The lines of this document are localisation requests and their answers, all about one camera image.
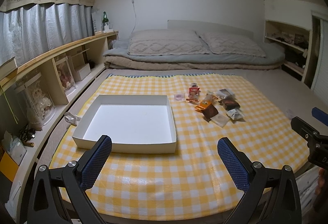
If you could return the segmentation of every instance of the white door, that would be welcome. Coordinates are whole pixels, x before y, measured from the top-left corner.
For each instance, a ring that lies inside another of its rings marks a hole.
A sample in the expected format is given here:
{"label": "white door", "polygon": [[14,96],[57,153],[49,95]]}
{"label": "white door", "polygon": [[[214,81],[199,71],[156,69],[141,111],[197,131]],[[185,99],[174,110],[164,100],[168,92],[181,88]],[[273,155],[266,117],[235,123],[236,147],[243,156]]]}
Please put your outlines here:
{"label": "white door", "polygon": [[328,21],[320,20],[320,51],[311,90],[328,105]]}

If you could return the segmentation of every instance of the human hand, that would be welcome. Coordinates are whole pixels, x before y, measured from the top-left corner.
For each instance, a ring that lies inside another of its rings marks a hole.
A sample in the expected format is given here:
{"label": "human hand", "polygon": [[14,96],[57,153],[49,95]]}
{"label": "human hand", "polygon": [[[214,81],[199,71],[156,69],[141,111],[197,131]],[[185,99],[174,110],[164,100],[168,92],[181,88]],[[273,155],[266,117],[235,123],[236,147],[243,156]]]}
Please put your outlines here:
{"label": "human hand", "polygon": [[318,178],[318,186],[315,189],[315,194],[319,195],[321,192],[321,189],[325,185],[325,178],[324,178],[325,170],[323,168],[319,169],[319,178]]}

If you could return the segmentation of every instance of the textured blue pad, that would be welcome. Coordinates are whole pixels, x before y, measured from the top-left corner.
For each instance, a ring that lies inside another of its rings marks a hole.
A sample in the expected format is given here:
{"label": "textured blue pad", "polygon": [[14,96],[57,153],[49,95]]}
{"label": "textured blue pad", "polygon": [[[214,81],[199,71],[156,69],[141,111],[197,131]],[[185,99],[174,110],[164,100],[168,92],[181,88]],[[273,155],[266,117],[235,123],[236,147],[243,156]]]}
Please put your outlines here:
{"label": "textured blue pad", "polygon": [[227,145],[223,139],[218,141],[218,154],[237,189],[247,192],[250,186],[248,173],[229,145]]}
{"label": "textured blue pad", "polygon": [[112,140],[107,137],[98,147],[95,154],[90,158],[81,172],[81,189],[91,189],[101,172],[110,152],[112,151]]}
{"label": "textured blue pad", "polygon": [[312,108],[312,116],[328,126],[328,115],[319,108]]}

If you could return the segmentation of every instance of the blue striped fabric edge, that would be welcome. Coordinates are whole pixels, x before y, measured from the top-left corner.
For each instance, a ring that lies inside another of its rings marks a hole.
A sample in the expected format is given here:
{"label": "blue striped fabric edge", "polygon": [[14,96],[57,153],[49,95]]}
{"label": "blue striped fabric edge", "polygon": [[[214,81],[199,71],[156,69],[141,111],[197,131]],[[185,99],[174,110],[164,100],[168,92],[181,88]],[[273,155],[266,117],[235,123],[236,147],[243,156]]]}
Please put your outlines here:
{"label": "blue striped fabric edge", "polygon": [[211,74],[225,75],[225,76],[235,76],[235,74],[220,74],[220,73],[214,73],[214,72],[205,72],[205,73],[200,73],[200,74],[162,75],[162,76],[154,76],[154,75],[144,75],[144,76],[130,75],[130,76],[122,76],[122,75],[115,75],[115,74],[109,73],[106,79],[108,79],[109,77],[112,77],[112,76],[121,76],[121,77],[126,77],[126,78],[143,78],[143,77],[171,78],[171,77],[174,77],[174,76],[201,76],[201,75],[211,75]]}

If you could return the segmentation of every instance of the white tray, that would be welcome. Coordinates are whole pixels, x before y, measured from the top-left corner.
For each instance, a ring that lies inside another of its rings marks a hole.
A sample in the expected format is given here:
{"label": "white tray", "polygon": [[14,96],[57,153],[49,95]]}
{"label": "white tray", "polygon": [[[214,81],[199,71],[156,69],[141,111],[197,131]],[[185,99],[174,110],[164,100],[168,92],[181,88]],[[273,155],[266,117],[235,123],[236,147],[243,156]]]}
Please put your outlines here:
{"label": "white tray", "polygon": [[77,125],[76,145],[91,149],[101,135],[113,152],[174,153],[175,125],[166,95],[99,95]]}

